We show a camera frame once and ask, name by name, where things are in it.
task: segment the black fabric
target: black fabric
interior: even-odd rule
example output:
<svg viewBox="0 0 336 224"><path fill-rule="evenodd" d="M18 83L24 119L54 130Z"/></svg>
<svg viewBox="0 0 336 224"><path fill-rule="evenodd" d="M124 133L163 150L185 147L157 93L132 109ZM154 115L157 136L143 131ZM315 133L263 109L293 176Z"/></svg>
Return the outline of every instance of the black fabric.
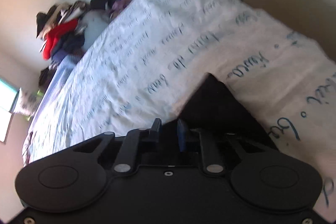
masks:
<svg viewBox="0 0 336 224"><path fill-rule="evenodd" d="M53 58L56 52L58 52L60 49L63 49L71 54L74 50L82 47L84 45L84 41L85 38L83 34L75 34L74 31L68 32L61 36L56 45L50 51L50 56Z"/></svg>
<svg viewBox="0 0 336 224"><path fill-rule="evenodd" d="M44 25L47 23L48 19L53 15L53 13L55 12L57 8L57 5L53 5L50 7L48 13L43 13L43 12L39 12L36 15L36 25L37 25L37 29L36 29L36 37L39 36L40 32L43 30Z"/></svg>
<svg viewBox="0 0 336 224"><path fill-rule="evenodd" d="M217 134L232 132L277 150L263 127L211 74L191 96L178 118L189 128L203 128ZM165 124L160 137L162 144L175 152L179 151L176 127L177 120Z"/></svg>
<svg viewBox="0 0 336 224"><path fill-rule="evenodd" d="M116 0L91 0L90 7L92 10L106 10L106 4L108 9L112 9L113 3Z"/></svg>

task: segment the pillow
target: pillow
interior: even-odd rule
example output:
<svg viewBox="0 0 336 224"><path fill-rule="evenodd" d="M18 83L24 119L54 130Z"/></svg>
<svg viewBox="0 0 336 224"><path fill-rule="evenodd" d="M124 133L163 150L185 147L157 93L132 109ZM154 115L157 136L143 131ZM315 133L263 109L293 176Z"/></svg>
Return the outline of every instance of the pillow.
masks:
<svg viewBox="0 0 336 224"><path fill-rule="evenodd" d="M24 92L20 88L19 96L14 108L14 113L19 113L28 117L35 115L42 100L36 93Z"/></svg>

